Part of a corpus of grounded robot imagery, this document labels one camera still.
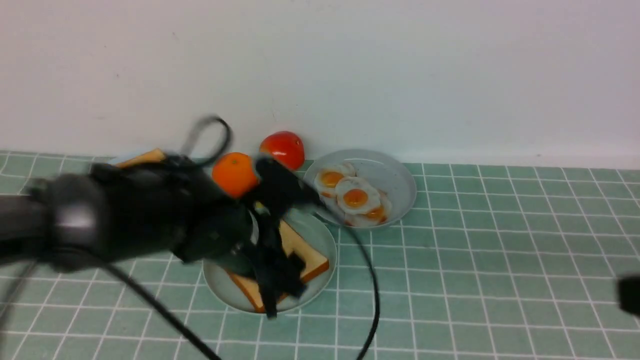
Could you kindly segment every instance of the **fried egg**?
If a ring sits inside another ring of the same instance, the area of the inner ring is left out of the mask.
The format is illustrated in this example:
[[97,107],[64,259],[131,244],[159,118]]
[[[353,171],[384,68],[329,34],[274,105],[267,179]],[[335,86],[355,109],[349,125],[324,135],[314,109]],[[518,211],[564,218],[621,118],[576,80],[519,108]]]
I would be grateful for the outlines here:
[[335,186],[338,208],[348,215],[366,214],[380,207],[380,192],[361,177],[343,177]]
[[383,191],[379,191],[380,194],[380,207],[371,210],[366,214],[361,215],[345,215],[345,222],[347,225],[356,227],[369,227],[382,224],[388,220],[391,213],[392,205],[391,201],[387,197],[387,194]]
[[353,164],[343,162],[341,164],[320,169],[314,179],[314,186],[320,195],[335,197],[335,187],[344,177],[356,176],[356,168]]

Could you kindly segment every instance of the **black wire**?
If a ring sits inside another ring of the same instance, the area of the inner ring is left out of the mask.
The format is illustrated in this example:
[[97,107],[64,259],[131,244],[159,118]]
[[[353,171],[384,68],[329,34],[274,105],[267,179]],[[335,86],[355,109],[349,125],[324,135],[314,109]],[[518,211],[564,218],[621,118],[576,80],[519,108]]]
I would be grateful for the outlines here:
[[189,330],[186,325],[184,325],[178,318],[176,318],[175,315],[173,315],[173,313],[169,311],[169,309],[162,305],[162,303],[158,301],[155,296],[151,295],[148,290],[138,284],[135,279],[122,272],[122,270],[120,270],[118,267],[113,266],[112,264],[104,261],[102,258],[96,256],[95,254],[92,254],[91,252],[76,247],[58,248],[56,249],[56,252],[73,253],[91,259],[96,267],[106,270],[109,274],[111,274],[111,276],[122,281],[126,286],[128,286],[131,290],[138,294],[138,296],[140,296],[145,302],[147,302],[147,304],[153,307],[160,314],[160,316],[162,316],[176,331],[182,334],[207,359],[222,360],[218,355],[216,355],[215,352],[213,352],[213,350],[211,350],[209,346],[207,346],[207,344],[205,344],[196,334]]

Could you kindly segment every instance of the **red tomato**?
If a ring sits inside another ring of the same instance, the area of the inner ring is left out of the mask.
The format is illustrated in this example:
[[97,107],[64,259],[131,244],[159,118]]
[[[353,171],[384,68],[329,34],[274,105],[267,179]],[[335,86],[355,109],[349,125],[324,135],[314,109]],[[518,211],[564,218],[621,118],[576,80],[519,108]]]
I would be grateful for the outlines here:
[[279,131],[265,138],[260,151],[270,153],[289,170],[297,170],[305,162],[305,146],[298,135],[290,131]]

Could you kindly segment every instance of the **white plate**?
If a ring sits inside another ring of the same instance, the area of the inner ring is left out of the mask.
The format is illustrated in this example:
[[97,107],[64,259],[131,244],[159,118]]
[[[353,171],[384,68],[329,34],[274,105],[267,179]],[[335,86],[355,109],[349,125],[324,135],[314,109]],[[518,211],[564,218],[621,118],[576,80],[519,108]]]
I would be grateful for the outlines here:
[[[307,283],[307,290],[305,290],[299,300],[293,297],[287,297],[281,301],[276,306],[279,313],[297,309],[320,294],[331,280],[337,261],[337,249],[333,235],[320,220],[298,210],[291,210],[289,214],[285,216],[285,220],[311,247],[329,260],[329,270],[309,281]],[[209,285],[209,289],[211,289],[220,301],[236,310],[255,313],[255,309],[249,300],[229,278],[229,275],[224,269],[216,265],[213,261],[203,261],[202,272],[205,281]]]
[[[333,152],[315,160],[305,172],[304,180],[313,185],[317,173],[323,167],[336,165],[343,161],[353,164],[358,177],[363,177],[375,188],[386,192],[391,202],[392,210],[388,220],[380,225],[366,227],[366,229],[375,229],[393,224],[413,207],[417,196],[417,188],[413,176],[400,161],[377,151],[351,149]],[[343,213],[337,208],[335,201],[328,201],[326,204],[338,214]],[[322,211],[318,211],[318,214],[325,220],[336,224],[336,221],[328,214]]]

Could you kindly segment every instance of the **countertop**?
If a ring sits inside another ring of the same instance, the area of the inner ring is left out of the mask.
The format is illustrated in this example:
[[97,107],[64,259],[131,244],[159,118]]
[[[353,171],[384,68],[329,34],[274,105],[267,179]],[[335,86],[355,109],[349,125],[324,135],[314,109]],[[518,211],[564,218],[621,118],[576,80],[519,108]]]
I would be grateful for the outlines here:
[[[107,159],[0,152],[0,193]],[[613,281],[640,272],[640,171],[406,166],[414,208],[362,231],[382,298],[368,359],[640,359],[639,321],[616,307]],[[157,254],[120,266],[225,360],[354,359],[371,324],[371,283],[357,248],[330,230],[339,266],[329,287],[273,321],[222,304],[200,264]],[[16,270],[0,268],[0,281]],[[7,330],[3,359],[202,358],[100,270],[39,268]]]

